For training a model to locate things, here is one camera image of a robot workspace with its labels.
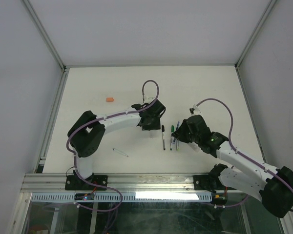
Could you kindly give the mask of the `white black end pen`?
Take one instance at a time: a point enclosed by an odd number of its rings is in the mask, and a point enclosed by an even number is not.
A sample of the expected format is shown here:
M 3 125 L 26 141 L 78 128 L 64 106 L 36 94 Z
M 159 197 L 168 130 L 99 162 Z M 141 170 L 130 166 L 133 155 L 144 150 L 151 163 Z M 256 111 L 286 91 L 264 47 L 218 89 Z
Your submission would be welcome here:
M 165 144 L 165 132 L 162 132 L 162 131 L 161 131 L 161 134 L 162 134 L 162 146 L 163 146 L 163 150 L 165 151 L 165 150 L 166 150 L 166 144 Z

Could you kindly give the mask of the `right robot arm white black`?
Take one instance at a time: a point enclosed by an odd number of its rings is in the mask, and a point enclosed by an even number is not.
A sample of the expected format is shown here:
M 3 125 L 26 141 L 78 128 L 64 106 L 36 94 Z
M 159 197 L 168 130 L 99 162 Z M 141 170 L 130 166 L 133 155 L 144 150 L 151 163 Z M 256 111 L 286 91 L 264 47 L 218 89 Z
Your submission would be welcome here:
M 195 143 L 206 154 L 232 165 L 217 164 L 209 172 L 209 185 L 240 190 L 259 200 L 272 215 L 283 218 L 293 212 L 293 171 L 276 168 L 234 149 L 229 139 L 212 132 L 201 115 L 183 120 L 172 136 L 183 143 Z

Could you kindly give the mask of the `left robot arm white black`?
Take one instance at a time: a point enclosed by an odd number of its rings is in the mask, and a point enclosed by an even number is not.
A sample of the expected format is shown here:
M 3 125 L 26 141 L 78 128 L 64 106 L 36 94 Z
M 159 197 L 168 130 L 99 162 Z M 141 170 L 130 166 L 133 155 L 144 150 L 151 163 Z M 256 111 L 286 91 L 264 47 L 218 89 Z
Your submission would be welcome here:
M 160 119 L 166 107 L 159 101 L 133 104 L 124 111 L 110 115 L 95 115 L 84 112 L 68 131 L 66 148 L 74 155 L 76 170 L 75 183 L 81 189 L 92 185 L 92 158 L 98 150 L 102 138 L 108 133 L 128 128 L 141 127 L 143 131 L 160 130 Z

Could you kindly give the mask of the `dark blue barrel pen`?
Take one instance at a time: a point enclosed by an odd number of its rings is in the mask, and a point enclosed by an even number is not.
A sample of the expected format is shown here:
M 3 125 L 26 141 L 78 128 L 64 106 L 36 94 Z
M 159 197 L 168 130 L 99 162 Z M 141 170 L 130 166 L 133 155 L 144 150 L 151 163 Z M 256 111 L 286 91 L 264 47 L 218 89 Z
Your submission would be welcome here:
M 176 127 L 174 129 L 174 132 L 176 132 L 178 130 L 179 125 L 180 125 L 180 121 L 177 122 Z M 173 145 L 175 145 L 175 143 L 176 143 L 176 138 L 173 136 Z

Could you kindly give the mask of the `white blue end pen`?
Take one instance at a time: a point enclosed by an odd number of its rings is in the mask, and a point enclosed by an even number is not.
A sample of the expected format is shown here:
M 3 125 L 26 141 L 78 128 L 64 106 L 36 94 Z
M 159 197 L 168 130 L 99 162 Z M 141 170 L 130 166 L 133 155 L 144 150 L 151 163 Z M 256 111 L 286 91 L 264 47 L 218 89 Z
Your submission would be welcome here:
M 123 155 L 123 156 L 129 157 L 128 154 L 126 154 L 126 153 L 124 153 L 124 152 L 122 152 L 122 151 L 120 151 L 120 150 L 118 150 L 118 149 L 116 149 L 116 148 L 113 148 L 113 151 L 116 152 L 116 153 L 118 153 L 118 154 L 120 154 L 120 155 Z

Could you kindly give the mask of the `white green end pen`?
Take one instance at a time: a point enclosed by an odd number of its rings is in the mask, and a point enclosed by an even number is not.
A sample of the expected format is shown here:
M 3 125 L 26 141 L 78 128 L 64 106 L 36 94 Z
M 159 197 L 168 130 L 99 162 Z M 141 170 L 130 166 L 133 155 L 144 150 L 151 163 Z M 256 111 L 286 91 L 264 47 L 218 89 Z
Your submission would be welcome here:
M 173 133 L 170 132 L 170 145 L 169 145 L 169 150 L 172 151 L 173 147 Z

